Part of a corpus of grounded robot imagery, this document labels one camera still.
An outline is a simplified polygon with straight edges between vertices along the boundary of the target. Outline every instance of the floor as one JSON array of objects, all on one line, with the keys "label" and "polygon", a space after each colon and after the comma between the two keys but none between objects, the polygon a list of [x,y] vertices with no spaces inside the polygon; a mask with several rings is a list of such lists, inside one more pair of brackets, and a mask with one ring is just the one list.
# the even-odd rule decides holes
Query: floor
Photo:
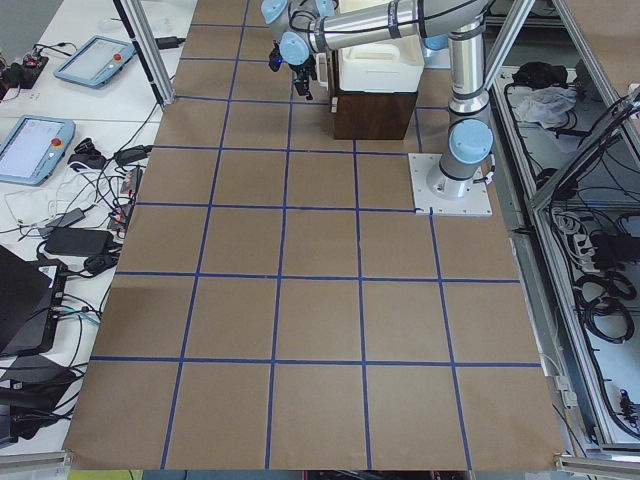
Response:
[{"label": "floor", "polygon": [[66,446],[91,469],[545,470],[564,450],[499,204],[416,216],[404,141],[333,140],[257,0],[200,0]]}]

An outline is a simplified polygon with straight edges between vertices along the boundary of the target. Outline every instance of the white box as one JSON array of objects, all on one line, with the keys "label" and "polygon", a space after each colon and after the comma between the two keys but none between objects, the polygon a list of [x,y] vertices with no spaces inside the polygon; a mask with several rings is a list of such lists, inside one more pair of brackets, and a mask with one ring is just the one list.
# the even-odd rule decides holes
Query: white box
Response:
[{"label": "white box", "polygon": [[[384,0],[341,0],[340,11],[350,12],[385,3]],[[415,92],[424,70],[420,37],[411,35],[343,48],[338,54],[338,65],[341,90]]]}]

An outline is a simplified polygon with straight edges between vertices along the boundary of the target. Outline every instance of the cable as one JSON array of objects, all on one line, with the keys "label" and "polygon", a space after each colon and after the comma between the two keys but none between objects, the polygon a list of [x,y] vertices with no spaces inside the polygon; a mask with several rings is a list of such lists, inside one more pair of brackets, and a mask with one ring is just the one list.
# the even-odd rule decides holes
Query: cable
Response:
[{"label": "cable", "polygon": [[[597,308],[601,309],[613,309],[611,313],[599,314]],[[607,335],[596,325],[596,316],[610,316],[616,312],[620,312],[625,322],[625,333],[617,337]],[[582,312],[582,319],[585,327],[596,337],[614,344],[621,344],[629,341],[635,333],[635,324],[629,310],[620,302],[620,300],[613,297],[597,297],[591,300]]]},{"label": "cable", "polygon": [[37,56],[39,56],[43,50],[52,50],[54,52],[57,53],[61,53],[62,55],[65,55],[67,57],[70,57],[72,54],[69,52],[64,52],[62,50],[57,49],[56,47],[66,47],[67,45],[71,45],[75,51],[78,51],[78,47],[76,46],[75,43],[71,43],[71,42],[60,42],[60,43],[56,43],[54,45],[44,45],[42,43],[36,43],[33,45],[33,53]]},{"label": "cable", "polygon": [[89,311],[94,313],[98,318],[102,317],[102,312],[100,310],[97,310],[93,305],[91,305],[89,302],[87,302],[86,300],[80,298],[80,297],[76,297],[75,295],[71,295],[70,293],[64,293],[65,297],[69,297],[69,298],[73,298],[74,300],[77,300],[78,302],[86,305],[89,308]]},{"label": "cable", "polygon": [[138,127],[138,129],[134,132],[133,135],[131,135],[131,137],[129,138],[129,140],[127,140],[125,142],[124,145],[122,145],[118,150],[115,151],[115,153],[113,154],[113,156],[115,156],[117,153],[121,152],[122,150],[124,150],[124,148],[129,145],[131,142],[133,142],[133,140],[136,138],[136,136],[140,133],[140,131],[144,128],[144,126],[149,122],[149,120],[151,120],[151,117],[153,116],[154,112],[156,111],[156,108],[158,108],[160,104],[159,103],[154,103],[153,104],[153,108],[151,108],[151,111],[149,112],[149,115],[147,115],[147,118],[145,118],[142,122],[142,125],[140,125]]},{"label": "cable", "polygon": [[558,407],[556,407],[553,403],[551,404],[551,406],[553,407],[553,409],[556,411],[556,413],[558,414],[558,416],[560,417],[560,419],[564,422],[565,426],[567,427],[567,431],[569,432],[569,434],[573,437],[573,439],[575,440],[576,444],[578,445],[578,447],[580,448],[580,452],[582,452],[582,455],[586,458],[587,457],[587,452],[585,451],[585,449],[582,447],[582,444],[580,443],[580,441],[578,440],[578,437],[576,436],[575,432],[573,431],[573,428],[571,428],[571,426],[569,425],[569,422],[567,421],[566,418],[564,418],[564,415],[560,412],[560,410],[558,409]]},{"label": "cable", "polygon": [[531,176],[533,178],[536,178],[538,176],[538,174],[533,170],[533,165],[535,165],[536,167],[538,167],[540,169],[540,171],[544,170],[544,167],[542,165],[540,165],[540,163],[531,156],[531,154],[529,153],[529,149],[527,147],[526,142],[524,141],[524,137],[522,136],[522,133],[520,132],[520,127],[518,126],[518,120],[516,119],[516,115],[515,113],[513,113],[513,105],[511,105],[511,101],[509,100],[509,90],[515,86],[518,86],[518,84],[516,83],[509,83],[507,85],[505,85],[504,87],[504,99],[507,102],[507,110],[509,110],[509,116],[511,117],[511,121],[513,122],[513,127],[515,129],[516,135],[518,137],[518,140],[520,142],[520,146],[522,147],[522,152],[524,153],[524,156],[527,158],[528,160],[528,166],[529,166],[529,171],[531,173]]}]

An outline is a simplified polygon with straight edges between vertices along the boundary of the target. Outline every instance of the black cable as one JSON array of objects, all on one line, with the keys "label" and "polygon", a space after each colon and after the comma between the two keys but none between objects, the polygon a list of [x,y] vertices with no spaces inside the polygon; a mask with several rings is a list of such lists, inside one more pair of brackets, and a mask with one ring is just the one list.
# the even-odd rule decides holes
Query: black cable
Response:
[{"label": "black cable", "polygon": [[509,84],[505,85],[505,87],[504,87],[504,99],[507,102],[507,110],[509,110],[509,116],[511,117],[511,121],[513,122],[513,127],[515,129],[516,136],[518,137],[518,140],[520,142],[520,146],[522,147],[522,151],[524,153],[524,156],[528,160],[529,172],[531,173],[531,176],[535,179],[538,174],[533,170],[532,164],[535,165],[536,167],[538,167],[541,171],[544,170],[544,167],[542,165],[540,165],[540,163],[538,161],[536,161],[536,159],[531,156],[531,154],[529,153],[529,149],[527,147],[527,144],[524,141],[524,137],[522,136],[522,133],[520,133],[520,127],[518,126],[518,120],[516,119],[515,113],[513,113],[513,106],[511,105],[511,101],[509,100],[509,90],[511,88],[515,87],[515,86],[518,86],[518,84],[509,83]]},{"label": "black cable", "polygon": [[138,127],[138,129],[133,133],[133,135],[131,135],[131,137],[129,138],[129,140],[126,141],[126,143],[124,145],[122,145],[118,150],[116,150],[113,154],[113,156],[111,157],[110,160],[113,159],[113,157],[115,157],[119,152],[121,152],[122,150],[125,149],[125,147],[127,145],[129,145],[131,142],[133,142],[133,140],[136,138],[136,136],[140,133],[140,131],[144,128],[144,126],[149,122],[149,120],[151,120],[151,117],[153,116],[154,112],[156,111],[156,108],[158,108],[160,104],[159,103],[154,103],[153,104],[153,108],[151,108],[151,111],[149,112],[149,115],[147,115],[147,118],[144,119],[144,121],[142,122],[142,125],[140,125]]},{"label": "black cable", "polygon": [[624,168],[625,170],[629,170],[630,172],[636,173],[640,175],[640,170],[635,170],[631,167],[626,166],[625,164],[623,164],[620,160],[618,160],[617,158],[615,158],[613,155],[611,155],[610,152],[606,152],[605,153],[614,163],[617,163],[619,166],[621,166],[622,168]]},{"label": "black cable", "polygon": [[5,233],[17,232],[17,231],[19,231],[19,230],[20,230],[20,229],[22,229],[22,228],[23,228],[23,227],[16,227],[16,228],[12,228],[11,230],[4,230],[4,231],[0,232],[0,235],[3,235],[3,234],[5,234]]},{"label": "black cable", "polygon": [[580,448],[580,451],[582,452],[582,455],[586,458],[587,456],[587,452],[585,451],[585,449],[582,447],[582,444],[580,443],[580,441],[578,440],[578,437],[576,436],[575,432],[573,431],[573,428],[571,428],[571,426],[569,425],[569,422],[567,422],[567,419],[564,418],[564,415],[560,412],[560,410],[558,409],[558,407],[556,407],[553,403],[551,404],[551,406],[553,407],[553,409],[556,411],[556,413],[558,414],[558,416],[562,419],[562,421],[564,422],[564,424],[567,427],[567,431],[569,432],[569,434],[573,437],[573,439],[576,441],[576,444],[578,444],[578,448]]},{"label": "black cable", "polygon": [[76,297],[75,295],[71,295],[70,293],[65,292],[64,293],[65,297],[69,297],[69,298],[73,298],[74,300],[77,300],[78,302],[86,305],[89,308],[89,311],[94,313],[98,318],[100,318],[102,316],[102,313],[97,310],[93,305],[91,305],[89,302],[87,302],[86,300],[80,298],[80,297]]},{"label": "black cable", "polygon": [[[599,315],[597,312],[597,308],[601,308],[606,310],[607,312],[611,309],[613,311],[611,313],[606,313],[604,315]],[[617,337],[612,337],[604,333],[596,324],[596,316],[609,316],[613,315],[616,312],[620,312],[625,322],[625,333],[619,335]],[[635,324],[633,323],[633,318],[631,318],[631,313],[629,310],[620,302],[620,300],[614,297],[598,297],[591,300],[584,311],[582,312],[582,320],[584,322],[585,327],[596,337],[604,340],[605,342],[621,344],[626,341],[629,341],[633,334],[635,333]]]},{"label": "black cable", "polygon": [[69,365],[73,365],[73,362],[76,361],[78,357],[78,352],[80,351],[80,344],[82,343],[82,317],[78,315],[78,323],[80,324],[80,332],[78,333],[78,343],[76,343],[76,349],[73,352],[73,356],[71,357],[71,361]]}]

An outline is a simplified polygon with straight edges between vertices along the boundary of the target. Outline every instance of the metal mounting plate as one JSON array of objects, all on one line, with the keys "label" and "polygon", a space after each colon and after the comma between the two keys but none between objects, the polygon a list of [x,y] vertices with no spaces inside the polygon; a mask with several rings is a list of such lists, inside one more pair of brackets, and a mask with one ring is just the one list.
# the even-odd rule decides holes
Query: metal mounting plate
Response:
[{"label": "metal mounting plate", "polygon": [[[474,183],[471,191],[461,200],[445,200],[434,194],[427,186],[427,173],[433,165],[440,161],[439,153],[410,153],[409,167],[411,168],[411,187],[413,188],[413,205],[417,215],[470,216],[490,217],[491,203],[487,193],[487,186]],[[473,176],[482,178],[480,168]]]}]

